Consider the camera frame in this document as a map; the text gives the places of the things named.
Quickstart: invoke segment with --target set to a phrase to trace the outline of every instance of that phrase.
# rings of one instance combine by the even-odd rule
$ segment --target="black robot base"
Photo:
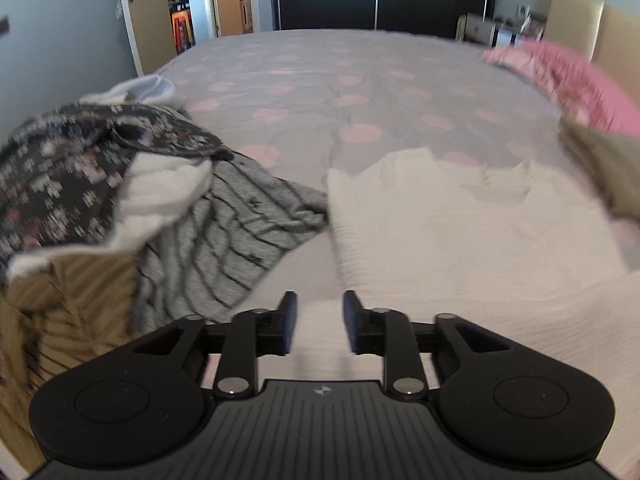
[[[276,381],[296,295],[211,324],[188,316],[45,384],[30,407],[35,480],[605,480],[614,420],[594,378],[453,314],[433,324],[344,295],[356,354],[381,381]],[[440,380],[429,389],[420,353]],[[200,387],[221,354],[213,388]]]

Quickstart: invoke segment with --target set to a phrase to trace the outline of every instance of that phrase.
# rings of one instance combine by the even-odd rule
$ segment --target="white blanket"
[[[391,153],[330,170],[347,288],[377,298],[543,301],[627,270],[598,200],[533,162],[494,170]]]
[[[591,374],[616,403],[614,427],[598,459],[623,479],[640,458],[640,272],[550,301],[382,301],[361,297],[366,308],[386,306],[412,320],[431,322],[453,312]],[[428,364],[428,356],[423,356]],[[292,353],[260,359],[260,377],[298,380],[382,379],[382,359],[351,354],[339,301],[298,311]],[[437,386],[428,372],[431,386]]]

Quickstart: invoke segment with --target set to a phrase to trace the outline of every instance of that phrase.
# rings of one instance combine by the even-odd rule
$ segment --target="beige striped fabric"
[[[31,397],[53,376],[135,337],[135,291],[133,256],[68,254],[0,296],[0,438],[27,471],[44,462],[29,424]]]

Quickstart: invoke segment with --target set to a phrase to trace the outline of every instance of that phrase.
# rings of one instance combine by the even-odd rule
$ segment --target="olive green cloth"
[[[53,376],[131,341],[136,262],[123,254],[68,254],[0,295],[0,439],[28,471],[44,462],[29,403]]]
[[[607,205],[640,220],[640,139],[560,120],[560,141],[587,171]]]

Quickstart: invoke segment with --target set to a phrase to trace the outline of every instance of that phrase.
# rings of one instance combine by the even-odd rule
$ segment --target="circular pad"
[[[614,418],[596,379],[529,349],[469,357],[442,385],[438,411],[462,444],[518,468],[594,460]]]
[[[515,377],[498,384],[495,402],[512,415],[547,418],[564,410],[569,396],[559,384],[544,377]]]
[[[139,415],[149,404],[149,392],[130,381],[101,381],[76,397],[76,410],[93,422],[111,424]]]
[[[180,367],[132,352],[98,358],[44,384],[31,401],[30,421],[48,459],[120,468],[182,446],[204,411],[200,388]]]

